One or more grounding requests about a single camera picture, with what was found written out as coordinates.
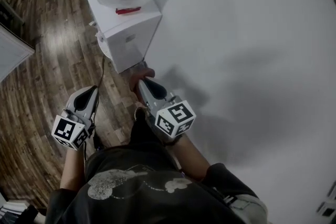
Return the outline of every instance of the sleeve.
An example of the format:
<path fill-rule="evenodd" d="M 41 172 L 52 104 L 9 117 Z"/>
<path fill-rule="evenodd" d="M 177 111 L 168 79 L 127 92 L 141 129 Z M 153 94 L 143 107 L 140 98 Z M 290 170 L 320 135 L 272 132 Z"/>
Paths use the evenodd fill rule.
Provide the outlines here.
<path fill-rule="evenodd" d="M 63 223 L 62 216 L 76 195 L 77 192 L 69 189 L 58 189 L 53 191 L 50 195 L 45 223 Z"/>
<path fill-rule="evenodd" d="M 247 194 L 258 198 L 249 187 L 247 187 L 234 174 L 232 174 L 224 164 L 221 163 L 214 164 L 208 168 L 202 184 L 215 189 L 224 197 Z"/>

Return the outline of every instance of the wooden floor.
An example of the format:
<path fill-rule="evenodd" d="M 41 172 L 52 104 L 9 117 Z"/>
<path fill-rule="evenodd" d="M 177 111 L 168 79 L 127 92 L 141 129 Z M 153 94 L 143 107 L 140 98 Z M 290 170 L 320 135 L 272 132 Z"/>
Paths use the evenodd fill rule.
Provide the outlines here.
<path fill-rule="evenodd" d="M 59 187 L 65 149 L 51 137 L 56 114 L 76 90 L 97 84 L 102 53 L 87 0 L 7 0 L 23 17 L 22 39 L 36 52 L 0 84 L 0 188 L 9 199 L 47 206 Z M 97 133 L 106 146 L 127 142 L 136 97 L 129 70 L 107 61 L 100 88 Z M 88 155 L 93 153 L 88 145 Z"/>

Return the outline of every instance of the forearm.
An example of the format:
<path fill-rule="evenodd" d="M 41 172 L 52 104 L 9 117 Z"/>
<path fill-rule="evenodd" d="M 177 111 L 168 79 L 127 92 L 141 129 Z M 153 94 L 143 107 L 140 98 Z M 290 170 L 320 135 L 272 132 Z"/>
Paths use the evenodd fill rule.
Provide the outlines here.
<path fill-rule="evenodd" d="M 83 150 L 82 148 L 78 151 L 68 149 L 60 188 L 79 191 L 84 183 Z"/>
<path fill-rule="evenodd" d="M 205 177 L 210 164 L 186 135 L 173 146 L 173 152 L 187 176 L 198 181 Z"/>

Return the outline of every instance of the person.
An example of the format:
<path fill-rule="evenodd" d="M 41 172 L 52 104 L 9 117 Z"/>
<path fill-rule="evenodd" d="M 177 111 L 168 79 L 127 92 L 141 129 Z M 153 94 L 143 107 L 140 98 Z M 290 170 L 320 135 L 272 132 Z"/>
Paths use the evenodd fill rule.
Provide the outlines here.
<path fill-rule="evenodd" d="M 97 151 L 86 166 L 82 150 L 68 149 L 46 223 L 267 223 L 256 194 L 185 134 L 170 147 L 182 172 L 137 109 L 128 145 Z"/>

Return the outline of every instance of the black t-shirt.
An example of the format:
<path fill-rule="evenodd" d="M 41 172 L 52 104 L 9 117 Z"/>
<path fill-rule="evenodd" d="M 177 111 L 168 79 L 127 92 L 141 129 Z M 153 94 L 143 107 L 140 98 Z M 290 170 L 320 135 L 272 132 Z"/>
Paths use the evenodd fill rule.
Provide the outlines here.
<path fill-rule="evenodd" d="M 249 195 L 223 164 L 212 165 L 202 183 L 179 172 L 158 143 L 110 148 L 92 155 L 78 193 L 50 196 L 46 223 L 246 223 L 230 207 Z"/>

